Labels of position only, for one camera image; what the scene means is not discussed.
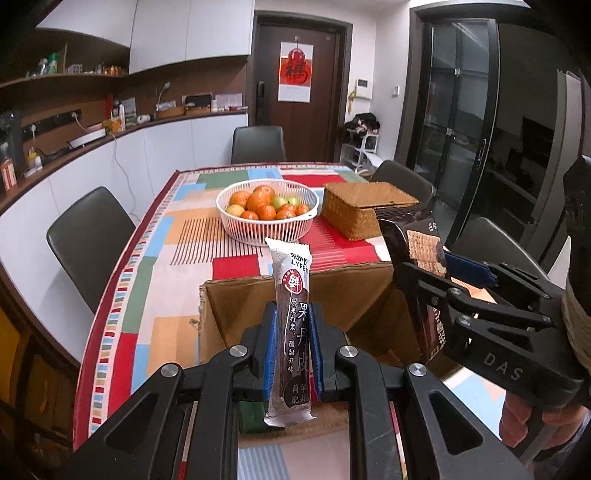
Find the white plastic basket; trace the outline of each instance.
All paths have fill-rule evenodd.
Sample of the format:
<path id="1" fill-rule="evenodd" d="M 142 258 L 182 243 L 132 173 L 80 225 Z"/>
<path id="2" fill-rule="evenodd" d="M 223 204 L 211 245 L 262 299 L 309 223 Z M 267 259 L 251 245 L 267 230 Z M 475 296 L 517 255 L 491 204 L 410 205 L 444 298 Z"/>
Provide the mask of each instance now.
<path id="1" fill-rule="evenodd" d="M 252 192 L 259 185 L 269 185 L 277 195 L 282 197 L 298 197 L 310 207 L 310 211 L 285 220 L 246 220 L 226 213 L 225 210 L 233 193 L 241 190 Z M 216 198 L 216 206 L 226 233 L 234 240 L 256 247 L 266 246 L 266 236 L 284 242 L 295 242 L 302 238 L 308 233 L 313 218 L 318 214 L 319 203 L 318 195 L 305 185 L 296 181 L 275 179 L 239 181 L 223 189 Z"/>

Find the red fu character poster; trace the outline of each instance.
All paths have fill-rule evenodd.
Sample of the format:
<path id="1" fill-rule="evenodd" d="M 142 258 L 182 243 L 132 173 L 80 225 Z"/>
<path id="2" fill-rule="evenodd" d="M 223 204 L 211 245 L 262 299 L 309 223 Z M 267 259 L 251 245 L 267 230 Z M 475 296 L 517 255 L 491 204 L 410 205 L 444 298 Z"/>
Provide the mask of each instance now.
<path id="1" fill-rule="evenodd" d="M 314 45 L 281 42 L 279 61 L 280 102 L 310 103 Z"/>

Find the cracker package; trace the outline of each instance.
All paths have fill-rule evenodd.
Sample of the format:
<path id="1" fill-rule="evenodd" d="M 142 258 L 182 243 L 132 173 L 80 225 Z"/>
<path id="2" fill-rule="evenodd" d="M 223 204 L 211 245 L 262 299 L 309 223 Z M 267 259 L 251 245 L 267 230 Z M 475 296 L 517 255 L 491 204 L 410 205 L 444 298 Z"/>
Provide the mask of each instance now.
<path id="1" fill-rule="evenodd" d="M 407 208 L 376 210 L 378 224 L 396 269 L 403 262 L 440 277 L 449 277 L 437 225 L 426 205 Z M 445 332 L 439 319 L 439 310 L 406 297 L 410 317 L 421 348 L 421 361 L 428 362 L 443 348 Z"/>

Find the small box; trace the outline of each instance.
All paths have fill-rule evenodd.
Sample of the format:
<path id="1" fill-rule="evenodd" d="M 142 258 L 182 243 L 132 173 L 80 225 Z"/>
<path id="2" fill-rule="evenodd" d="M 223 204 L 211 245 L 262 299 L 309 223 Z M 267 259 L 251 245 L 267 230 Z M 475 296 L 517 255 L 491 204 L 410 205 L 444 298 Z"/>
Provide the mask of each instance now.
<path id="1" fill-rule="evenodd" d="M 375 209 L 408 207 L 419 201 L 384 181 L 328 183 L 321 215 L 349 240 L 381 236 Z"/>

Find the cardboard box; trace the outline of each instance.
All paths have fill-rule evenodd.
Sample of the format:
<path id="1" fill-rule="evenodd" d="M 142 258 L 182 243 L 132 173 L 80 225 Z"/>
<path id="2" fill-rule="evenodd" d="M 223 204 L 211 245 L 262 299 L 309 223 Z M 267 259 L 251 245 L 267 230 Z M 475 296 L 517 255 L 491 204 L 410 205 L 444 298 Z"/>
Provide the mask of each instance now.
<path id="1" fill-rule="evenodd" d="M 199 357 L 240 342 L 244 330 L 261 322 L 266 302 L 275 300 L 272 277 L 208 281 L 200 288 Z M 420 361 L 421 352 L 402 292 L 392 281 L 392 264 L 350 265 L 310 276 L 310 300 L 322 304 L 326 323 L 347 334 L 352 345 L 382 364 L 402 367 Z M 455 362 L 437 355 L 428 367 L 440 378 L 457 371 Z M 314 403 L 316 420 L 271 433 L 242 436 L 241 447 L 295 441 L 346 428 L 348 406 Z"/>

